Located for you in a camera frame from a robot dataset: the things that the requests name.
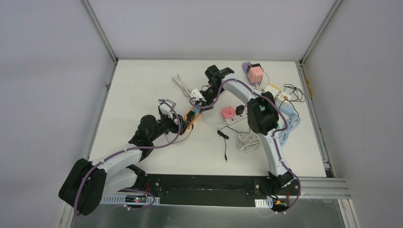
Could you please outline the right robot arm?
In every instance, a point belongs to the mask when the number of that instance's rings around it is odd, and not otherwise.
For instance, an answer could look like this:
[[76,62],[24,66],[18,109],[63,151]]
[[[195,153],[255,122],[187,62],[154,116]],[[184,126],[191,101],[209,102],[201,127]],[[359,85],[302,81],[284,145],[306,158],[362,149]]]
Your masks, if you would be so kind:
[[272,93],[262,93],[240,80],[230,68],[219,70],[215,65],[205,71],[209,87],[202,90],[201,98],[192,96],[192,106],[207,110],[213,108],[220,95],[228,91],[242,101],[247,108],[248,125],[262,143],[269,162],[269,185],[261,191],[269,196],[280,195],[288,190],[296,174],[287,165],[277,136],[278,121],[283,114],[276,107]]

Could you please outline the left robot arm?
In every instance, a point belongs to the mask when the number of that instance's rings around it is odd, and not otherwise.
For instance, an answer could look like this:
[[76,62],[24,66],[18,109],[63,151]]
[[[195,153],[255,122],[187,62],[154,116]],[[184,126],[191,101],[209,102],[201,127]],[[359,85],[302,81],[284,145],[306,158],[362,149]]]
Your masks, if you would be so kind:
[[89,215],[104,198],[130,188],[140,192],[145,179],[133,170],[136,163],[144,160],[156,149],[154,140],[166,133],[182,135],[191,125],[189,120],[173,112],[160,112],[160,119],[145,115],[129,140],[128,145],[104,158],[88,161],[77,160],[62,184],[58,197],[73,207],[78,215]]

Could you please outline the light blue charger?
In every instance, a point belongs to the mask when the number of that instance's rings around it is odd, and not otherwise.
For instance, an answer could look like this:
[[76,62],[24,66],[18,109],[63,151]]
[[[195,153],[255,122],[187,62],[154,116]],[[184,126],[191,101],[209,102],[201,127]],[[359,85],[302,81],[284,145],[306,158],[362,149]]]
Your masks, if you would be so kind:
[[192,111],[194,112],[195,115],[199,115],[201,113],[201,110],[202,110],[201,108],[194,107]]

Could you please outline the black charger with cable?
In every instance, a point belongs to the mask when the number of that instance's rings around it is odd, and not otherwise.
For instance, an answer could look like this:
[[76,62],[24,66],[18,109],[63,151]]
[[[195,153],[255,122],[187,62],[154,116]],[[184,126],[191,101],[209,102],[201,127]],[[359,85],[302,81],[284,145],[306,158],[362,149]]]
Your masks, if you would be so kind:
[[173,144],[175,143],[180,143],[184,140],[186,140],[192,133],[194,125],[193,122],[195,120],[195,112],[194,111],[189,111],[184,117],[180,119],[180,125],[181,128],[179,130],[179,135],[182,136],[184,134],[187,134],[183,139],[176,139]]

